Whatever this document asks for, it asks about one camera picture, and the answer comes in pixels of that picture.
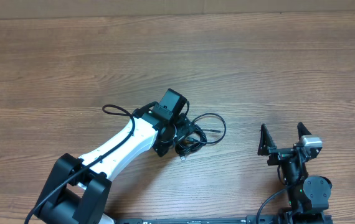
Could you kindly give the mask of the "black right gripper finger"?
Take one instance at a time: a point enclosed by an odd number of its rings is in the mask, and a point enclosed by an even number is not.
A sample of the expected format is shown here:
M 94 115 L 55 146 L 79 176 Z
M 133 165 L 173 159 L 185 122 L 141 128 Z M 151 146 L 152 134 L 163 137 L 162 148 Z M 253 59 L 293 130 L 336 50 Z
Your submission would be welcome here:
M 306 126 L 302 122 L 299 122 L 297 124 L 297 130 L 298 130 L 298 140 L 299 140 L 299 142 L 300 143 L 308 143 L 309 142 L 309 137 L 312 137 L 312 134 L 306 128 Z
M 260 133 L 261 135 L 257 154 L 259 156 L 269 156 L 270 154 L 275 153 L 277 147 L 265 123 L 261 125 Z

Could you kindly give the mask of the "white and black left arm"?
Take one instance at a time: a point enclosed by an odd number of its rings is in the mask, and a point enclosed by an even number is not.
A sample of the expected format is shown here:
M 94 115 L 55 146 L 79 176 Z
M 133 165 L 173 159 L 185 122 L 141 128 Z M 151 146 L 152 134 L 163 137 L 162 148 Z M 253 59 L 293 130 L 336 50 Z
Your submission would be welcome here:
M 104 210 L 117 175 L 150 149 L 160 157 L 171 147 L 182 154 L 182 142 L 196 130 L 196 124 L 184 113 L 167 111 L 160 116 L 154 111 L 136 110 L 120 114 L 130 120 L 106 143 L 80 157 L 66 153 L 56 160 L 26 223 L 33 216 L 44 223 L 114 223 Z

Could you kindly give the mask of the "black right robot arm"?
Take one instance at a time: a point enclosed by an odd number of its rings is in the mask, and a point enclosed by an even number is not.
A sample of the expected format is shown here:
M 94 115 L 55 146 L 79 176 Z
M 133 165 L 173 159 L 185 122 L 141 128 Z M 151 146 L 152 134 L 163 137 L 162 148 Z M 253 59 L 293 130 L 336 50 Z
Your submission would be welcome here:
M 261 125 L 257 154 L 268 156 L 267 164 L 277 166 L 279 181 L 284 188 L 269 196 L 258 209 L 255 223 L 332 223 L 325 215 L 329 208 L 332 183 L 323 176 L 309 175 L 305 163 L 317 158 L 323 142 L 301 122 L 297 124 L 298 142 L 291 148 L 278 148 L 267 126 Z M 262 216 L 263 208 L 275 197 L 286 192 L 289 206 L 274 216 Z

